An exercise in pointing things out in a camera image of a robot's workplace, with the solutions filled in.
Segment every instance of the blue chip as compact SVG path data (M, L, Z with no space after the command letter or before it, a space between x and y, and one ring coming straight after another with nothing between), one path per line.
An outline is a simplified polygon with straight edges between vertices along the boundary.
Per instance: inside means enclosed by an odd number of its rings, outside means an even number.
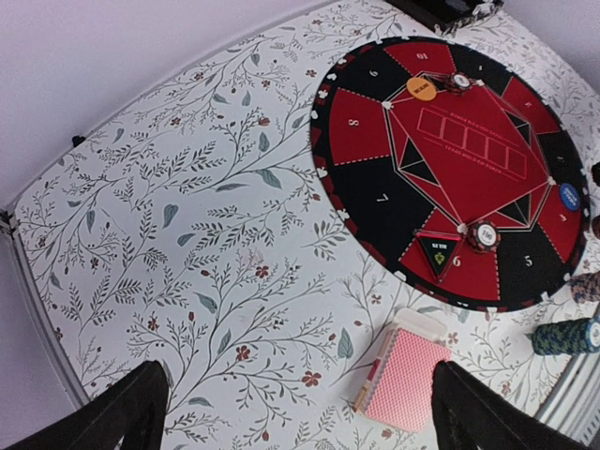
M581 206L581 199L579 198L578 191L573 185L569 185L568 183L563 183L561 185L561 200L569 211L575 212Z

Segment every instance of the circular board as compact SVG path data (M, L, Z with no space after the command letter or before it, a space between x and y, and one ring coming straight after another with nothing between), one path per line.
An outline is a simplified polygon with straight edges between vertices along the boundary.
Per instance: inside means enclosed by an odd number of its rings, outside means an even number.
M448 87L456 74L471 82L459 93ZM436 87L434 99L407 90L415 77ZM527 308L578 265L590 215L578 151L531 87L479 52L424 37L355 49L319 87L311 141L318 175L352 234L441 301ZM578 195L575 211L563 202L565 184ZM480 220L500 234L495 251L465 243Z

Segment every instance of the black case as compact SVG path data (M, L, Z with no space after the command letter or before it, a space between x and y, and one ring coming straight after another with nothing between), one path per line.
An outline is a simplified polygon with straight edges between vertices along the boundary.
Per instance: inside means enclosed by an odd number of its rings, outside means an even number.
M482 21L504 6L503 0L385 0L435 32L453 35L459 28Z

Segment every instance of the table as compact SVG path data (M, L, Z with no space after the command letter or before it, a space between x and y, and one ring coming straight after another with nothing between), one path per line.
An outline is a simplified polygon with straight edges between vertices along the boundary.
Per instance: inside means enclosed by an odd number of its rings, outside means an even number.
M73 392L93 398L156 359L172 389L165 448L433 449L431 424L409 434L351 408L383 329L413 308L448 326L462 366L540 411L570 358L535 356L528 335L594 306L566 289L504 314L429 298L369 258L315 173L322 77L349 50L400 35L432 36L379 0L275 26L150 90L24 192L23 269ZM600 98L560 57L504 13L454 41L527 80L591 167ZM590 237L578 270L600 269L599 256Z

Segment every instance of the yellow oval token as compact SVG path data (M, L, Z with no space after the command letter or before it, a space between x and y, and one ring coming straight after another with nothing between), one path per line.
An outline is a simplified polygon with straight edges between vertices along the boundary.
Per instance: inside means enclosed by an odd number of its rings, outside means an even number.
M431 101L438 95L438 90L432 82L425 78L413 77L406 83L409 93L421 101Z

